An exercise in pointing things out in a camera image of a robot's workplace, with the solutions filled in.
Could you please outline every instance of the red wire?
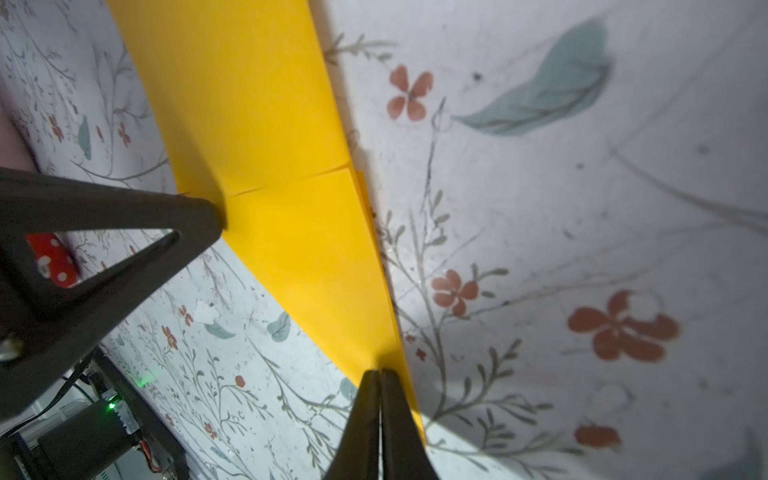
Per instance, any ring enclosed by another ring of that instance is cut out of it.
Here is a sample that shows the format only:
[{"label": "red wire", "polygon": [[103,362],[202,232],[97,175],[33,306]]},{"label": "red wire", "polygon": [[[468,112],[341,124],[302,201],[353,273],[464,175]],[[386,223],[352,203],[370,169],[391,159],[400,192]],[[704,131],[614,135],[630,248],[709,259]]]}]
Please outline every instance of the red wire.
[{"label": "red wire", "polygon": [[144,455],[147,457],[147,465],[149,465],[149,469],[155,473],[162,472],[163,469],[159,466],[155,466],[154,461],[152,460],[152,454],[149,451],[149,445],[147,445],[144,440],[141,440],[139,443],[141,444],[141,449],[144,450]]}]

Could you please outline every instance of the black cable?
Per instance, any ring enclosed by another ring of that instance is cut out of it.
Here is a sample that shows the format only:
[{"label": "black cable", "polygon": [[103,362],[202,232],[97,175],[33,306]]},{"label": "black cable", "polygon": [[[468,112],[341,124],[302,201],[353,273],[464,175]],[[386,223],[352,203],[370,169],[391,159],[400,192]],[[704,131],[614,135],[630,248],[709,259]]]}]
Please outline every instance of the black cable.
[{"label": "black cable", "polygon": [[91,372],[91,374],[88,375],[87,384],[93,387],[94,392],[96,392],[96,396],[101,396],[104,392],[109,390],[107,384],[104,382],[104,377],[98,371]]},{"label": "black cable", "polygon": [[[68,379],[67,377],[65,377],[65,376],[62,376],[62,377],[61,377],[61,379],[62,379],[62,380],[65,380],[65,381],[66,381],[66,380],[69,380],[69,379]],[[77,390],[78,390],[80,393],[82,393],[82,394],[83,394],[83,396],[84,396],[86,399],[88,399],[88,401],[89,401],[90,403],[94,403],[94,400],[91,398],[91,396],[90,396],[90,395],[88,395],[88,394],[85,392],[85,390],[83,390],[83,388],[82,388],[81,386],[79,386],[77,383],[73,383],[73,384],[72,384],[72,386],[73,386],[73,387],[75,387],[75,388],[76,388],[76,389],[77,389]]]},{"label": "black cable", "polygon": [[14,433],[18,432],[22,427],[27,425],[30,422],[34,422],[35,420],[39,419],[44,413],[46,413],[48,410],[52,409],[54,405],[58,403],[59,400],[61,400],[64,395],[67,394],[70,388],[74,385],[75,382],[78,381],[78,378],[80,378],[80,374],[85,371],[85,369],[88,367],[88,365],[91,364],[91,360],[94,358],[94,354],[96,353],[96,350],[90,351],[84,358],[81,360],[76,366],[74,366],[74,369],[72,370],[72,374],[69,376],[66,382],[64,382],[64,385],[61,386],[61,388],[58,390],[58,393],[56,396],[51,400],[51,403],[48,404],[47,407],[43,409],[42,412],[38,413],[37,415],[33,416],[30,419],[25,420],[24,422],[19,423],[12,429],[8,430],[6,433],[0,437],[0,439],[6,439],[13,435]]}]

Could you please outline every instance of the screw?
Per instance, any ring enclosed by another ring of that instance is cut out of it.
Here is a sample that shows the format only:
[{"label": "screw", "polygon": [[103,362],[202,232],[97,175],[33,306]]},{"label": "screw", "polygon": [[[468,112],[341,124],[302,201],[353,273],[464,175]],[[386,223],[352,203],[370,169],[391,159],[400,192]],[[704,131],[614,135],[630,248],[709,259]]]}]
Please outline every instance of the screw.
[{"label": "screw", "polygon": [[24,342],[12,336],[0,341],[0,362],[10,362],[22,355]]}]

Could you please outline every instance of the yellow paper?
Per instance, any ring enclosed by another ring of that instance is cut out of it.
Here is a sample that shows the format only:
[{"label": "yellow paper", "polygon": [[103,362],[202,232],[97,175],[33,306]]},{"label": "yellow paper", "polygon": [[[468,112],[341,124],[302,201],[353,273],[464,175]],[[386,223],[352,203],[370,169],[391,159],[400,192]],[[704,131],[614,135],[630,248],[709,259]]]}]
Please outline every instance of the yellow paper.
[{"label": "yellow paper", "polygon": [[397,371],[421,426],[308,5],[108,3],[179,191],[217,205],[230,247],[353,382]]}]

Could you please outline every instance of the pink fabric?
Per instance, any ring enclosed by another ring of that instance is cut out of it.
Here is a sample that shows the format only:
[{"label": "pink fabric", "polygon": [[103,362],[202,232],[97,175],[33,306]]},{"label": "pink fabric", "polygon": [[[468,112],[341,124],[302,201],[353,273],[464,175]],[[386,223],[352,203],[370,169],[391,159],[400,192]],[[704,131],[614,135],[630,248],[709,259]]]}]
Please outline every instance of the pink fabric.
[{"label": "pink fabric", "polygon": [[2,107],[0,107],[0,167],[27,172],[38,171],[21,135],[18,134]]}]

